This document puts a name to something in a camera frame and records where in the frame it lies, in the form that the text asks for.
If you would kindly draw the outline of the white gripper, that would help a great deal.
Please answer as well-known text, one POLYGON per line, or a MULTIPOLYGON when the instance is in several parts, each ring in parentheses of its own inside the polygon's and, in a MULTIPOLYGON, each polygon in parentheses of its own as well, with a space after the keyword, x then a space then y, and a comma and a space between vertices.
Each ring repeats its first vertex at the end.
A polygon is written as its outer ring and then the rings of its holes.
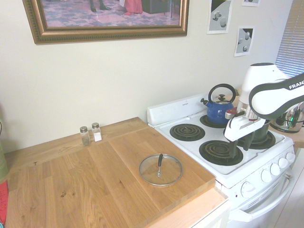
POLYGON ((229 156, 234 158, 237 154, 237 143, 238 139, 244 139, 243 149, 247 151, 255 137, 256 130, 263 127, 266 120, 258 118, 255 121, 250 120, 244 115, 233 117, 229 120, 224 136, 229 142, 229 156))

